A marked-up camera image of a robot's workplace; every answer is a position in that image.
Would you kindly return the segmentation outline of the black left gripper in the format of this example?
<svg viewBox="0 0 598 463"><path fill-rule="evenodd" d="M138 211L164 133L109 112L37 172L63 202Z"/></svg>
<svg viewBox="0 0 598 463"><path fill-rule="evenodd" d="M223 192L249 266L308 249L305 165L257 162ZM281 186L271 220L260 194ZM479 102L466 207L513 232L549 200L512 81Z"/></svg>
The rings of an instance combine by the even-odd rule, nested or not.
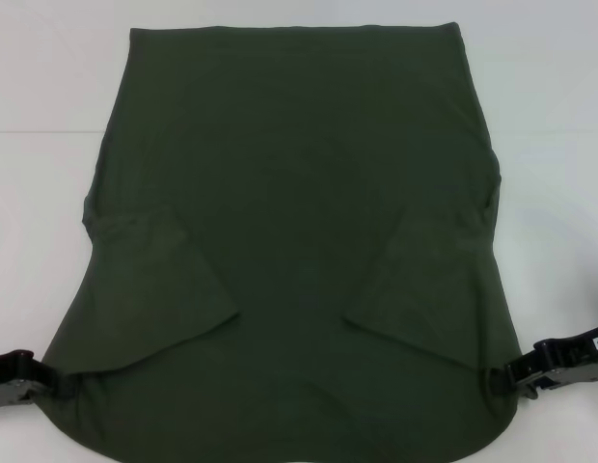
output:
<svg viewBox="0 0 598 463"><path fill-rule="evenodd" d="M30 405L35 397L70 399L71 379L34 360L34 353L15 350L0 355L0 408Z"/></svg>

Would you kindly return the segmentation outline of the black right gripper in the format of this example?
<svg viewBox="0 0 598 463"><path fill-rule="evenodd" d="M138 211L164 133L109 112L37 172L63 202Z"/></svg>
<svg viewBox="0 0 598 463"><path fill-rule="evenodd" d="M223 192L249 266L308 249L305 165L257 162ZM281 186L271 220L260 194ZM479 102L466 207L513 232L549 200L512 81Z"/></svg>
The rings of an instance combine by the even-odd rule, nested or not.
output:
<svg viewBox="0 0 598 463"><path fill-rule="evenodd" d="M596 381L598 327L574 337L541 340L531 352L504 368L491 369L488 376L493 395L528 400L538 399L537 388L552 390Z"/></svg>

